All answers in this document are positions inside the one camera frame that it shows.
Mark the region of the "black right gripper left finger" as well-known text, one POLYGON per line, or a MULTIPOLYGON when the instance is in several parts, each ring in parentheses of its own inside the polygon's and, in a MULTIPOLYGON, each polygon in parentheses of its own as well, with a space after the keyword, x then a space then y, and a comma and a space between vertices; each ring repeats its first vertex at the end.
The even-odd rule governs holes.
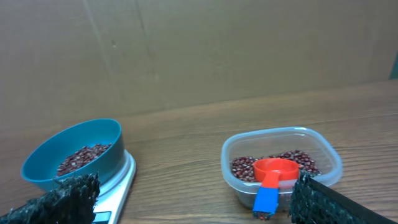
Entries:
POLYGON ((97 174, 55 181, 56 187, 1 216, 1 224, 91 224, 100 194, 97 174))

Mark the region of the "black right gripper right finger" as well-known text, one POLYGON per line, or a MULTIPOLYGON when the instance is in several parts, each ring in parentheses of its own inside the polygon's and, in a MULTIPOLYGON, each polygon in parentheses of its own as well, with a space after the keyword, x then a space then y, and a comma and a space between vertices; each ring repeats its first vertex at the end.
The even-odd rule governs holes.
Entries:
POLYGON ((397 224, 316 181, 301 171, 290 197, 296 224, 397 224))

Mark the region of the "red scoop blue handle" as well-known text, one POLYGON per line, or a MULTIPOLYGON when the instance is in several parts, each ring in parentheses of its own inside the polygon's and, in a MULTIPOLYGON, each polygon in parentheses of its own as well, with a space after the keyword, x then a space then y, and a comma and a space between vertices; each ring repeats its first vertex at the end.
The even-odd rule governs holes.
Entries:
POLYGON ((277 211, 279 204, 279 182, 296 180, 299 165, 288 159, 261 159, 253 164, 254 177, 261 183, 257 191, 252 214, 255 218, 268 221, 277 211))

